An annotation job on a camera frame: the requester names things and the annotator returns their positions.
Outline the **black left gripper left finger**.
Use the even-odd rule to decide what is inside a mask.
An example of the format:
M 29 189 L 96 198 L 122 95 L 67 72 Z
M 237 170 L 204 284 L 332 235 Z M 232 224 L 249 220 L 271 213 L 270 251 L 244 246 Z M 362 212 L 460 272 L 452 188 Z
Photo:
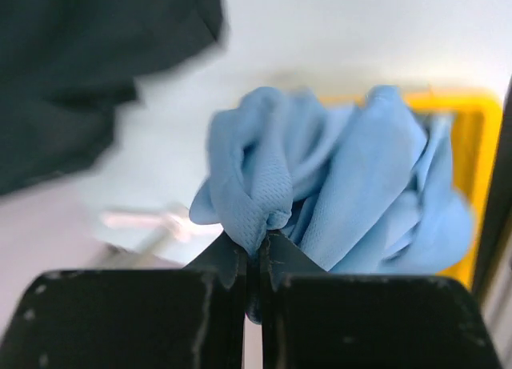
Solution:
M 24 291 L 4 368 L 239 368 L 246 252 L 220 235 L 181 269 L 66 270 Z

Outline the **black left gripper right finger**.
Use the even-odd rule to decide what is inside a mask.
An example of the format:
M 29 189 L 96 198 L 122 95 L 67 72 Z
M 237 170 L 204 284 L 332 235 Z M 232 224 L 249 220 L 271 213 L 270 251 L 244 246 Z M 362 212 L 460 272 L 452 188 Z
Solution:
M 270 232 L 259 250 L 266 368 L 499 368 L 457 280 L 336 275 Z

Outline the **light blue mesh shorts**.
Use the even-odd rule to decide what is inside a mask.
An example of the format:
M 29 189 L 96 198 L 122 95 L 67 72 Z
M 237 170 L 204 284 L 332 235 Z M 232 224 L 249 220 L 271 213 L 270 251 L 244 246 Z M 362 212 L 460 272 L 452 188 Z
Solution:
M 453 185 L 451 127 L 392 86 L 332 109 L 258 88 L 213 117 L 190 219 L 220 224 L 249 255 L 277 230 L 326 271 L 438 273 L 462 260 L 474 229 Z

